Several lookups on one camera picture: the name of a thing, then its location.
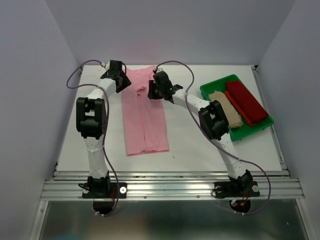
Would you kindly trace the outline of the pink t-shirt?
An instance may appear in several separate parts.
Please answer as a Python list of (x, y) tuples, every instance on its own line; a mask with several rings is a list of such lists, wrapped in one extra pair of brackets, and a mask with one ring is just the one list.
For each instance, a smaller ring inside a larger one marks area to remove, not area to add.
[(121, 104), (127, 156), (169, 151), (163, 103), (148, 98), (154, 68), (126, 72), (131, 85), (122, 91)]

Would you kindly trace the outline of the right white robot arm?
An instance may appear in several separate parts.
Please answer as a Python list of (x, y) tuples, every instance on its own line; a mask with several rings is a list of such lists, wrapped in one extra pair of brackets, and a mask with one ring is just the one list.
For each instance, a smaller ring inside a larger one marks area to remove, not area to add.
[(218, 149), (231, 180), (231, 192), (242, 195), (248, 190), (247, 182), (253, 177), (236, 156), (229, 134), (229, 122), (219, 101), (207, 101), (187, 93), (181, 85), (173, 85), (167, 73), (162, 70), (153, 70), (147, 96), (150, 100), (163, 99), (187, 109), (200, 131)]

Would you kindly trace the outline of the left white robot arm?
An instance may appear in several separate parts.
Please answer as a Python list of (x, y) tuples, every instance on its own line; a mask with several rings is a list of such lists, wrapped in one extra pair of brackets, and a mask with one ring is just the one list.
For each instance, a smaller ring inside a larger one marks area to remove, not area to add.
[(88, 176), (105, 179), (109, 175), (104, 154), (104, 139), (109, 122), (109, 96), (120, 93), (132, 83), (127, 77), (127, 67), (119, 60), (102, 63), (105, 73), (99, 84), (84, 84), (94, 87), (85, 97), (76, 100), (76, 129), (83, 137), (89, 162)]

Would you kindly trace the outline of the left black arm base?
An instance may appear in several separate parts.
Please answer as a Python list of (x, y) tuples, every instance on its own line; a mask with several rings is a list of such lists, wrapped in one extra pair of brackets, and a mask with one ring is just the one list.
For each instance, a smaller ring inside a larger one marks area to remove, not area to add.
[(118, 180), (112, 182), (109, 175), (99, 179), (89, 176), (87, 182), (79, 183), (78, 186), (82, 190), (83, 199), (93, 200), (93, 211), (100, 217), (110, 216), (116, 210), (118, 201), (127, 198), (127, 183)]

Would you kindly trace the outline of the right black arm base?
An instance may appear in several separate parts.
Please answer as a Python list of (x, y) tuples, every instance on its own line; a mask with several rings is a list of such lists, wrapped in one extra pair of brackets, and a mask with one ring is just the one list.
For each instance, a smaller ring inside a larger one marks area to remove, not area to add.
[(243, 176), (229, 177), (229, 181), (216, 181), (211, 195), (216, 199), (230, 198), (229, 206), (236, 213), (248, 215), (251, 209), (250, 198), (260, 196), (258, 183), (253, 180), (251, 173), (246, 170)]

